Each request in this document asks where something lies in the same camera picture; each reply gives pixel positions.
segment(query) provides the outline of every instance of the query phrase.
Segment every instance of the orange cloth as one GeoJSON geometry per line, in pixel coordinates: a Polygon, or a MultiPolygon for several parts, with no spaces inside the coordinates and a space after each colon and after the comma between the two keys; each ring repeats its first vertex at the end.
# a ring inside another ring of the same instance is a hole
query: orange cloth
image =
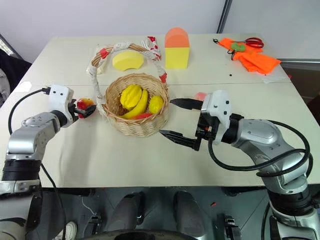
{"type": "MultiPolygon", "coordinates": [[[[231,44],[234,40],[224,38],[219,42],[219,45],[232,51],[231,44]]],[[[262,48],[255,48],[245,45],[244,52],[236,52],[233,56],[233,60],[239,60],[248,72],[258,72],[261,74],[269,74],[272,70],[281,63],[280,60],[261,54],[262,48]]]]}

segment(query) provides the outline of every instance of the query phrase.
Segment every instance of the yellow block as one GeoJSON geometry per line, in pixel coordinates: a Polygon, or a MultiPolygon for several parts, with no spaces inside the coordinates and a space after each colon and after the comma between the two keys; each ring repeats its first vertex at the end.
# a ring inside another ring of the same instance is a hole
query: yellow block
{"type": "Polygon", "coordinates": [[[120,70],[139,69],[144,63],[144,56],[136,51],[124,51],[112,59],[112,65],[120,70]]]}
{"type": "Polygon", "coordinates": [[[188,67],[190,47],[166,47],[165,68],[186,69],[188,67]]]}

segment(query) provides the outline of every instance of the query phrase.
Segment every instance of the table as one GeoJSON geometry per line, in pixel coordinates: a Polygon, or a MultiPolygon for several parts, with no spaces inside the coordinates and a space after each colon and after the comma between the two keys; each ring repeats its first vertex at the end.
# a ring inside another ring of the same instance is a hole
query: table
{"type": "MultiPolygon", "coordinates": [[[[188,69],[168,70],[169,95],[174,98],[193,97],[197,92],[226,90],[232,111],[246,118],[271,119],[287,123],[301,131],[308,139],[314,156],[314,171],[309,183],[320,183],[315,171],[320,167],[320,128],[295,87],[283,72],[277,69],[273,83],[248,73],[237,62],[232,62],[226,50],[212,42],[225,34],[190,35],[190,62],[188,69]]],[[[229,38],[244,39],[245,34],[229,34],[229,38]]],[[[21,82],[31,82],[29,91],[50,84],[63,84],[74,90],[74,98],[95,99],[86,68],[97,43],[114,44],[130,40],[139,43],[144,36],[57,37],[52,39],[34,62],[21,82]]],[[[164,36],[157,36],[163,49],[164,36]]],[[[124,74],[145,72],[156,76],[151,64],[139,70],[119,72],[108,66],[98,77],[102,90],[124,74]]],[[[0,109],[0,153],[5,155],[9,132],[7,120],[13,104],[24,96],[23,87],[10,95],[0,109]]],[[[16,109],[12,128],[32,115],[46,111],[48,96],[37,94],[27,98],[16,109]]],[[[169,107],[166,130],[181,132],[193,138],[199,118],[198,111],[169,107]]],[[[284,139],[295,148],[303,147],[291,132],[283,130],[284,139]]],[[[216,155],[227,164],[252,165],[252,161],[239,149],[221,143],[214,147],[216,155]]],[[[255,172],[228,171],[217,166],[210,158],[206,141],[200,151],[174,144],[161,134],[133,138],[124,136],[107,123],[96,111],[61,131],[48,143],[43,164],[57,187],[137,187],[137,186],[261,186],[263,182],[255,172]]],[[[42,186],[51,187],[40,172],[42,186]]]]}

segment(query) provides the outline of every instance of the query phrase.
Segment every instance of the orange block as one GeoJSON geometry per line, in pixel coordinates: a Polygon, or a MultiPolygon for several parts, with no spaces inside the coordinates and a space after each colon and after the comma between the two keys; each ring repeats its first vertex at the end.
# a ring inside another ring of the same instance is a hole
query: orange block
{"type": "Polygon", "coordinates": [[[165,35],[165,48],[189,48],[189,38],[185,30],[180,27],[171,28],[165,35]]]}

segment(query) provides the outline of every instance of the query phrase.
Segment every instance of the woven basket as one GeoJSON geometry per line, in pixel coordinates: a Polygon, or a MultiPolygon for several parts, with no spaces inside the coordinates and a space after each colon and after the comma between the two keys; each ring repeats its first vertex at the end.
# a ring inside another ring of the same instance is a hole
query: woven basket
{"type": "MultiPolygon", "coordinates": [[[[154,57],[154,54],[150,54],[150,51],[139,45],[130,44],[127,48],[117,47],[120,50],[131,49],[138,52],[141,52],[145,56],[152,59],[157,66],[159,75],[163,75],[163,68],[159,67],[156,63],[158,59],[154,57]]],[[[168,96],[168,86],[164,82],[160,81],[159,78],[145,74],[145,73],[132,73],[122,77],[119,77],[115,80],[105,91],[103,96],[100,93],[99,84],[97,81],[97,67],[101,62],[101,55],[105,52],[113,53],[113,47],[104,48],[103,51],[97,53],[94,59],[91,61],[91,69],[89,73],[92,76],[93,86],[97,92],[97,106],[100,113],[109,118],[110,123],[118,131],[127,136],[135,137],[146,137],[156,133],[160,128],[162,128],[168,120],[168,108],[169,108],[169,96],[168,96]],[[127,109],[123,108],[120,103],[120,97],[122,91],[129,85],[139,85],[141,88],[147,90],[148,92],[148,103],[146,106],[146,111],[149,111],[149,101],[153,96],[161,96],[164,103],[159,112],[153,114],[149,117],[137,120],[124,119],[119,117],[128,112],[127,109]]]]}

